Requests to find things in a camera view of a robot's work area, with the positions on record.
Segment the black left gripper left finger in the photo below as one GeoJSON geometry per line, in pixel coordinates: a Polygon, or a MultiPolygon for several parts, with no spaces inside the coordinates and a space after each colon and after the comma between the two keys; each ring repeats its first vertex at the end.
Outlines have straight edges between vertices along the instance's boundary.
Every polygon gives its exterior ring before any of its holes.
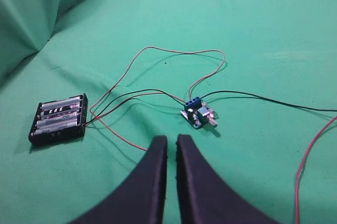
{"type": "Polygon", "coordinates": [[[112,193],[71,223],[162,223],[166,182],[167,138],[160,135],[112,193]]]}

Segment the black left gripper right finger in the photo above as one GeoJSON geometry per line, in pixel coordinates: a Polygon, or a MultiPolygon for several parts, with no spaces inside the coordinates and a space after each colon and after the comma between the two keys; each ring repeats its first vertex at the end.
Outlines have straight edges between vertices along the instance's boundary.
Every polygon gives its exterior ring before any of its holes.
{"type": "Polygon", "coordinates": [[[181,223],[277,223],[221,179],[190,135],[180,134],[176,145],[181,223]]]}

